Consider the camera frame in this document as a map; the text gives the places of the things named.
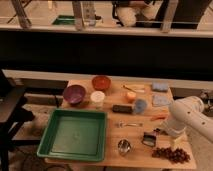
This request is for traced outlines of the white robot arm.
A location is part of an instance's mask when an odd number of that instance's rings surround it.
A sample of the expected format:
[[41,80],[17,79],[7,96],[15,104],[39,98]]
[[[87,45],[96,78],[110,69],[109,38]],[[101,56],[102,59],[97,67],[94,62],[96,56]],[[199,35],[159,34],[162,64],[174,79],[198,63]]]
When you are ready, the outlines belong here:
[[213,143],[213,119],[203,114],[204,103],[199,97],[174,100],[168,109],[170,115],[162,122],[168,135],[180,137],[189,126]]

